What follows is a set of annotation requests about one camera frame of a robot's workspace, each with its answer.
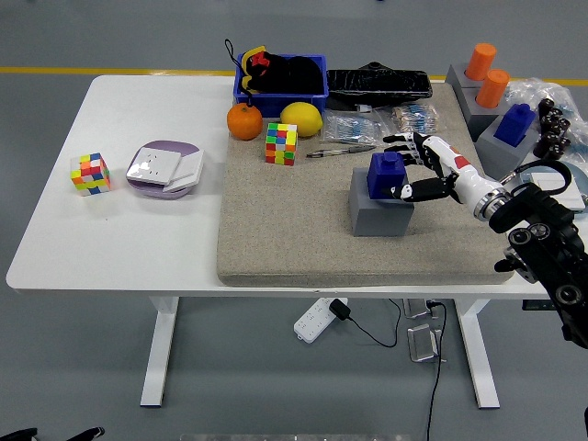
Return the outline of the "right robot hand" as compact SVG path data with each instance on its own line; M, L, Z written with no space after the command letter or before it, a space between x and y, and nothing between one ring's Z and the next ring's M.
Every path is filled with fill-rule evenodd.
M438 136L405 132L383 141L390 145L385 151L399 153L404 164L435 172L432 178L386 189L384 193L393 198L421 202L451 196L478 216L493 201L506 197L501 184L480 175L467 158Z

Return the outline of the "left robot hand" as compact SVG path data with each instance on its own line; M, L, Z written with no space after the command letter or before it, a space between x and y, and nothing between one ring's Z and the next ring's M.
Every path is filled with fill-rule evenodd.
M95 440L99 438L105 433L105 429L103 427L97 426L92 427L83 432L74 435L68 439L68 441L89 441ZM25 429L20 429L15 432L2 435L0 437L1 441L31 441L36 440L36 436L38 435L38 428L37 427L30 427Z

